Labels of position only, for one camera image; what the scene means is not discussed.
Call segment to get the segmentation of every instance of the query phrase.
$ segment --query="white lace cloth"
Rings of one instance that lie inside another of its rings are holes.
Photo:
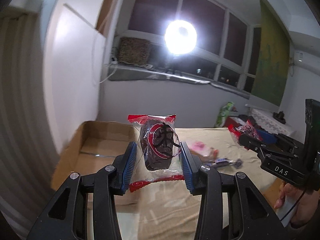
[[[296,132],[291,126],[282,124],[275,120],[271,112],[252,108],[251,116],[256,120],[258,125],[260,125],[269,133],[282,133],[292,137],[292,135]]]

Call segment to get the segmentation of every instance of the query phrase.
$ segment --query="green curtain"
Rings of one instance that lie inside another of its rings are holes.
[[[260,53],[251,94],[280,106],[289,68],[289,40],[261,0],[260,6]]]

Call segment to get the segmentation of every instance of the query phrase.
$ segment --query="black cable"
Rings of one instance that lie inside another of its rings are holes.
[[[299,202],[300,199],[303,197],[303,195],[305,194],[306,191],[307,191],[307,189],[305,189],[305,190],[302,192],[301,196],[298,198],[298,200],[295,202],[295,204],[289,209],[289,211],[283,216],[283,218],[280,219],[280,221],[284,220],[285,217],[290,214],[290,212],[291,212],[291,211],[294,209],[294,207],[298,204],[298,202]]]

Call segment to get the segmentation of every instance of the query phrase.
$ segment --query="beige cloth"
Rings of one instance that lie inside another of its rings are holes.
[[[220,158],[242,159],[243,166],[221,167],[222,173],[234,175],[243,171],[260,191],[266,190],[276,177],[260,168],[256,153],[240,148],[227,128],[176,129],[180,141],[202,141],[219,150]],[[192,196],[184,181],[164,181],[147,185],[140,190],[138,201],[138,239],[194,239],[201,196]],[[223,226],[228,225],[228,201],[223,194]]]

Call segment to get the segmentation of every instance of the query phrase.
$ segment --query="white window frame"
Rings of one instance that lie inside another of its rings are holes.
[[[222,65],[237,72],[238,74],[240,74],[236,88],[238,88],[239,90],[243,90],[247,76],[255,78],[255,75],[248,73],[248,69],[250,66],[250,60],[251,60],[251,54],[252,54],[253,30],[254,30],[254,28],[260,27],[260,25],[249,25],[244,20],[243,16],[240,13],[235,13],[234,11],[232,11],[232,9],[230,7],[226,7],[223,4],[219,3],[218,0],[208,0],[208,1],[210,1],[214,5],[217,5],[220,8],[225,10],[225,17],[224,17],[224,22],[223,22],[222,38],[221,38],[219,55],[216,55],[212,52],[209,52],[207,50],[204,50],[204,49],[201,49],[198,47],[195,47],[194,50],[190,54],[197,56],[197,57],[207,59],[207,60],[212,61],[217,64],[214,78],[213,78],[214,81],[218,81]],[[183,0],[178,1],[177,10],[176,10],[176,19],[178,19],[180,16],[182,2],[183,2]],[[234,16],[236,16],[239,20],[241,20],[247,26],[246,40],[245,40],[245,46],[244,46],[244,55],[243,55],[241,65],[238,65],[238,64],[224,58],[226,44],[227,44],[227,38],[228,38],[228,31],[229,31],[230,13],[232,13]],[[118,36],[116,37],[117,39],[115,39],[114,46],[117,45],[120,37],[146,39],[146,40],[151,41],[152,44],[166,46],[163,36],[157,35],[157,34],[152,34],[152,33],[145,33],[145,32],[140,32],[140,31],[128,30],[128,25],[127,25],[127,28],[124,32],[118,34]]]

